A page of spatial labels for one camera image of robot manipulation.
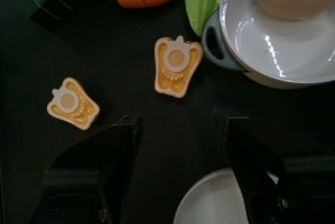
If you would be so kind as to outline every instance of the white bowl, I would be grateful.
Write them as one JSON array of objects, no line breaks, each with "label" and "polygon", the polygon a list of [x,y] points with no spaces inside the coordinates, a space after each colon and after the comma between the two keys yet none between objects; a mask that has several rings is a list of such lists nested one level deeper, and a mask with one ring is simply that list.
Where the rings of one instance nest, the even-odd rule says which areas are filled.
[{"label": "white bowl", "polygon": [[193,185],[178,206],[174,224],[248,224],[234,172],[220,169]]},{"label": "white bowl", "polygon": [[285,21],[257,0],[221,0],[218,16],[218,44],[253,81],[292,89],[335,80],[335,6],[305,21]]}]

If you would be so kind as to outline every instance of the white pot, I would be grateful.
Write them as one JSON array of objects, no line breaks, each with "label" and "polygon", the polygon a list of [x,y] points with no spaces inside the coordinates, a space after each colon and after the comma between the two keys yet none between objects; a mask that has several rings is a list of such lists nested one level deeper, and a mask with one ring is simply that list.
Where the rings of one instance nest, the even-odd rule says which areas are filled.
[{"label": "white pot", "polygon": [[[224,58],[213,53],[212,32]],[[221,0],[201,43],[209,60],[265,86],[295,89],[335,80],[335,6],[312,19],[285,21],[257,0]]]}]

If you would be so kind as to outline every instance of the black surface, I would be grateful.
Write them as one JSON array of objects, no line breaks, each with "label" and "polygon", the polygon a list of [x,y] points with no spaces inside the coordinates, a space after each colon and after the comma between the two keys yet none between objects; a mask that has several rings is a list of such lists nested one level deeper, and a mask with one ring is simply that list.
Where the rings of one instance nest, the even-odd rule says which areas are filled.
[{"label": "black surface", "polygon": [[[16,0],[0,1],[5,223],[28,223],[52,159],[129,112],[141,112],[143,132],[123,223],[173,223],[189,187],[225,165],[213,106],[335,148],[334,83],[276,90],[204,59],[183,99],[155,93],[155,40],[183,35],[185,40],[198,41],[185,0],[147,10],[125,10],[107,0],[83,0],[56,30],[28,20]],[[87,131],[47,114],[51,90],[68,76],[100,106]]]}]

